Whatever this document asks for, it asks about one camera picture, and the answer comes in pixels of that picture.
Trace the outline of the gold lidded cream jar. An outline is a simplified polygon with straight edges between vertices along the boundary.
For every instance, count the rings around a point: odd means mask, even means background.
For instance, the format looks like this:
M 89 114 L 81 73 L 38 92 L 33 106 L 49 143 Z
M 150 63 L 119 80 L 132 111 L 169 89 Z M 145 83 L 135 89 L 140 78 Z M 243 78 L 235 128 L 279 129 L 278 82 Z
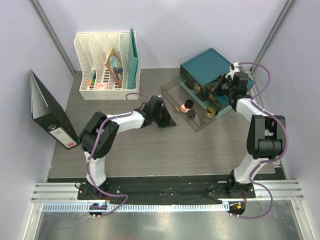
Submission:
M 217 114 L 217 110 L 213 106 L 208 106 L 205 110 L 205 115 L 208 118 L 213 118 Z

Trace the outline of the black round cap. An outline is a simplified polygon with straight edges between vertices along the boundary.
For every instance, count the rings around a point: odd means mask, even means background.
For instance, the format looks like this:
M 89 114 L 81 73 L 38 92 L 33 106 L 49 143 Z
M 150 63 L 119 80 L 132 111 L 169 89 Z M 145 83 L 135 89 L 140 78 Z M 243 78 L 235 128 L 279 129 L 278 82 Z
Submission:
M 184 103 L 184 107 L 186 109 L 192 109 L 194 102 L 191 99 L 187 99 Z
M 188 119 L 193 120 L 196 116 L 196 112 L 193 109 L 191 109 L 186 113 L 186 115 Z

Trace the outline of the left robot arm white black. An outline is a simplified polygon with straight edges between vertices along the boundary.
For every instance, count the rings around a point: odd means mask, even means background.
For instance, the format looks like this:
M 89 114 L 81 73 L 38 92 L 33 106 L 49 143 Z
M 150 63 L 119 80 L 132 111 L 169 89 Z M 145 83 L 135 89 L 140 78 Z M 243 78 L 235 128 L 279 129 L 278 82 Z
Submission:
M 106 155 L 117 134 L 157 124 L 159 128 L 175 127 L 167 106 L 160 95 L 152 95 L 140 107 L 127 113 L 110 115 L 97 111 L 81 131 L 78 140 L 86 158 L 86 184 L 89 194 L 100 200 L 107 192 L 105 186 Z

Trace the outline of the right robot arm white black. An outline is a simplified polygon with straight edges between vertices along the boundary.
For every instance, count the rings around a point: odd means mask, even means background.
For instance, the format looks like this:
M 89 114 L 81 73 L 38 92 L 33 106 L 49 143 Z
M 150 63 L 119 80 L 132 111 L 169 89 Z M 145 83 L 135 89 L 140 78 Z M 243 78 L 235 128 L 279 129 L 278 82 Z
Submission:
M 222 188 L 231 198 L 253 191 L 255 175 L 265 164 L 283 154 L 287 146 L 286 119 L 282 115 L 275 116 L 259 109 L 248 95 L 248 80 L 247 73 L 233 70 L 205 85 L 206 90 L 226 96 L 232 109 L 250 123 L 246 140 L 247 154 L 241 164 L 231 171 Z

